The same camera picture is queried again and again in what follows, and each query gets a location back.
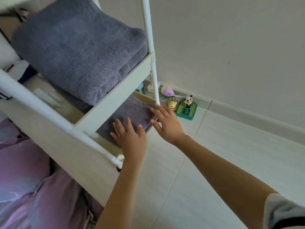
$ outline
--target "sleeve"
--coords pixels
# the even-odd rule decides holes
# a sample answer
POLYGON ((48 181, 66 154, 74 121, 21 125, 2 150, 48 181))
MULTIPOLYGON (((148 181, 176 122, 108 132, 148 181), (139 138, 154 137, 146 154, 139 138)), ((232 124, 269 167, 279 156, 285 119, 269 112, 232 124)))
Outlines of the sleeve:
POLYGON ((270 194, 265 202, 263 229, 289 227, 305 229, 305 208, 280 194, 270 194))

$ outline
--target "hand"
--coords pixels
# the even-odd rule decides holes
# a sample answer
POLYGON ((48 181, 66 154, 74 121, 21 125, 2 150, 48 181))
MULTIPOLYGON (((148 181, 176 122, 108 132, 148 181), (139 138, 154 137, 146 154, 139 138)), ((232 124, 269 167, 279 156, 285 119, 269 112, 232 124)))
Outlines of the hand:
POLYGON ((156 109, 151 108, 151 111, 162 124, 161 127, 157 121, 150 121, 157 130, 158 134, 164 140, 176 146, 177 143, 185 136, 176 114, 172 109, 168 107, 161 107, 159 105, 156 105, 156 109))
POLYGON ((126 130, 119 119, 113 123, 115 133, 110 135, 121 146, 124 154, 124 164, 131 163, 132 166, 141 165, 147 149, 147 138, 142 125, 138 125, 137 133, 132 127, 130 118, 126 121, 126 130))

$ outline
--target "panda hat figurine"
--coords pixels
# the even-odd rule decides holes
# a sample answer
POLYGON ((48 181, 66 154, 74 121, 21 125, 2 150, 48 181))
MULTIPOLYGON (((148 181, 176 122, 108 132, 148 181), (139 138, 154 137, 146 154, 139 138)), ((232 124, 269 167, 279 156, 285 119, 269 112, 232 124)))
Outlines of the panda hat figurine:
POLYGON ((185 103, 186 108, 191 108, 193 103, 193 95, 185 96, 183 102, 185 103))

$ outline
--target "yellow toy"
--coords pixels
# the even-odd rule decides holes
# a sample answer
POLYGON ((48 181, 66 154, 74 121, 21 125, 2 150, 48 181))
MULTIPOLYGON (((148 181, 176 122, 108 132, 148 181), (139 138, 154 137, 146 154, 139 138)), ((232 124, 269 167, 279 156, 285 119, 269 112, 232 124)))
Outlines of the yellow toy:
POLYGON ((171 108, 173 111, 176 111, 176 105, 177 105, 177 102, 176 101, 168 101, 167 102, 167 106, 169 108, 171 108))

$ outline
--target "green tray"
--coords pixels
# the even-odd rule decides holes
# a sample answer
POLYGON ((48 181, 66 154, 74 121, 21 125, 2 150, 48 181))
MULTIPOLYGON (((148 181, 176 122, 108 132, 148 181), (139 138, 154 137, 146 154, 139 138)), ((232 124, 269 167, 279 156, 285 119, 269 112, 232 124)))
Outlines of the green tray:
POLYGON ((197 110, 197 104, 192 103, 191 108, 189 109, 185 107, 185 103, 181 100, 178 104, 176 115, 181 118, 192 121, 194 119, 196 110, 197 110))

